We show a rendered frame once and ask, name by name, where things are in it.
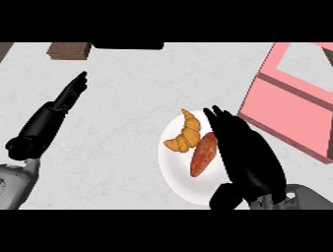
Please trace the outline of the orange sweet potato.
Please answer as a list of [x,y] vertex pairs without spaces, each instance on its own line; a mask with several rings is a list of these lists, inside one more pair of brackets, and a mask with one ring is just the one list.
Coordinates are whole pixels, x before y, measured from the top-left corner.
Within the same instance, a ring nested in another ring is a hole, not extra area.
[[191,176],[198,177],[205,171],[216,156],[217,139],[213,132],[208,132],[195,149],[191,162]]

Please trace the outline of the white plate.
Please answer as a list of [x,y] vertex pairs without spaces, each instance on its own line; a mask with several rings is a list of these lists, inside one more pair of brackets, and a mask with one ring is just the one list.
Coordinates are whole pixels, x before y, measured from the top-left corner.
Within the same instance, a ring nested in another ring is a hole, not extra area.
[[208,199],[222,183],[229,181],[220,154],[216,154],[207,169],[198,177],[191,175],[194,149],[186,153],[173,152],[164,141],[173,139],[182,132],[185,115],[179,114],[164,128],[158,143],[158,165],[164,180],[177,194],[188,202],[207,206]]

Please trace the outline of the pink cardboard box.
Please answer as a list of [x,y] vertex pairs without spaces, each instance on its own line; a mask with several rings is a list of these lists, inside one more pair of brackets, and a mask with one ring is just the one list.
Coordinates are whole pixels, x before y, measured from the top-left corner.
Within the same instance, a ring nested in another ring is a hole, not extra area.
[[[333,162],[333,92],[278,69],[290,42],[275,42],[238,117],[324,163]],[[330,51],[333,42],[313,42]]]

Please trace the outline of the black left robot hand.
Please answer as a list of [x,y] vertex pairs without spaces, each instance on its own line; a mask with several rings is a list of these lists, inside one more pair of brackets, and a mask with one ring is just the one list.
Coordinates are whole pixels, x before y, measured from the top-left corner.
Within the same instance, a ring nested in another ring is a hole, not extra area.
[[87,89],[87,72],[69,82],[54,101],[48,101],[31,117],[19,136],[6,144],[8,158],[40,158],[59,131],[65,116]]

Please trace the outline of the black appliance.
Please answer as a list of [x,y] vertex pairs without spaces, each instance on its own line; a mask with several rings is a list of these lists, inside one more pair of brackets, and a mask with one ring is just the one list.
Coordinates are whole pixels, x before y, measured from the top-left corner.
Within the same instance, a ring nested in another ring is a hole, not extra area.
[[127,50],[161,50],[164,48],[164,42],[91,42],[93,46],[100,49],[127,49]]

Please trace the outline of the golden croissant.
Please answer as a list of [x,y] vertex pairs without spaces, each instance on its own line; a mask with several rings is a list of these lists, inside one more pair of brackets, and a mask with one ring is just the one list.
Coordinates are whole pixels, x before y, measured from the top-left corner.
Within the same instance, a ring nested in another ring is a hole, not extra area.
[[164,146],[173,152],[186,153],[191,148],[194,148],[201,141],[201,121],[194,115],[194,113],[183,109],[185,124],[180,130],[180,134],[164,141]]

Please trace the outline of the brown wooden block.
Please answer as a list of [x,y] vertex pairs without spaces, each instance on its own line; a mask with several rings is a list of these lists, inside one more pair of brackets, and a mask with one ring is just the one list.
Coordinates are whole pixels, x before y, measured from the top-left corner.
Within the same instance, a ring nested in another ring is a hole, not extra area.
[[90,48],[90,42],[53,42],[45,54],[54,60],[85,60]]

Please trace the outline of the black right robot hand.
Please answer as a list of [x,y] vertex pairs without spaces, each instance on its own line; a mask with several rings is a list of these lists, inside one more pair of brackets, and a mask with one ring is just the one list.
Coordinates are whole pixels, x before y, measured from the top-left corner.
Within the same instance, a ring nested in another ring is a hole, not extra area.
[[287,198],[287,178],[273,150],[247,122],[214,105],[204,109],[229,183],[219,185],[210,200],[213,210],[234,210],[269,195],[278,204]]

